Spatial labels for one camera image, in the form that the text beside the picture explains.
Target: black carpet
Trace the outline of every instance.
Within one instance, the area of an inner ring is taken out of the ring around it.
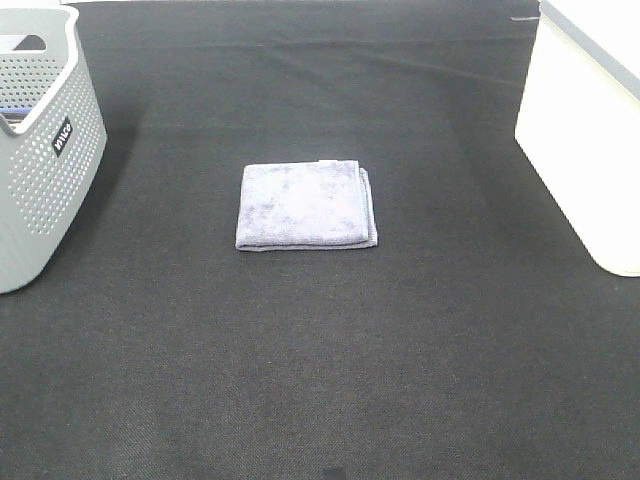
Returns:
[[[1,478],[640,477],[640,281],[513,139],[535,0],[79,10],[109,142],[0,297]],[[237,252],[243,166],[319,158],[380,246]]]

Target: folded towel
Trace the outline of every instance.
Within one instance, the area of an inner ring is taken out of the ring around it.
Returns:
[[[377,244],[369,178],[357,161],[245,167],[237,249],[339,250]]]

